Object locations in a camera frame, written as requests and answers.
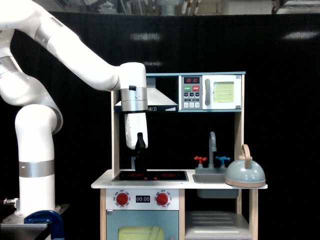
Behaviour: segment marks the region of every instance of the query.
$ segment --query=toy kitchen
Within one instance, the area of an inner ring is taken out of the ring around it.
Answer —
[[[112,169],[91,185],[100,189],[100,240],[257,240],[258,190],[268,186],[244,144],[245,72],[146,80],[148,147],[139,156],[126,146],[121,93],[111,92]],[[194,197],[228,199],[234,209],[195,210]]]

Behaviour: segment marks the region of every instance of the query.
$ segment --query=oven door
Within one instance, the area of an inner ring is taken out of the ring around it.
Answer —
[[[178,240],[177,210],[107,210],[107,240]]]
[[[241,75],[203,75],[202,109],[241,109]]]

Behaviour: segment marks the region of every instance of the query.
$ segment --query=stovetop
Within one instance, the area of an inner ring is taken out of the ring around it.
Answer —
[[[135,171],[120,171],[112,180],[113,182],[152,181],[152,182],[187,182],[185,171],[147,171],[137,173]]]

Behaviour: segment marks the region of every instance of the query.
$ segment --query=gray kettle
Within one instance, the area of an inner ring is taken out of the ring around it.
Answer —
[[[225,183],[241,188],[260,188],[266,184],[262,167],[252,160],[247,144],[242,145],[242,155],[226,170]]]

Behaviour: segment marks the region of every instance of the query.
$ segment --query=blue clamp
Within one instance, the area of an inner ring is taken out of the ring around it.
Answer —
[[[215,159],[219,159],[221,161],[221,165],[225,164],[225,160],[230,161],[230,157],[226,156],[216,156]]]
[[[24,224],[48,223],[52,240],[64,240],[64,221],[59,213],[52,210],[41,210],[31,213],[24,219]]]

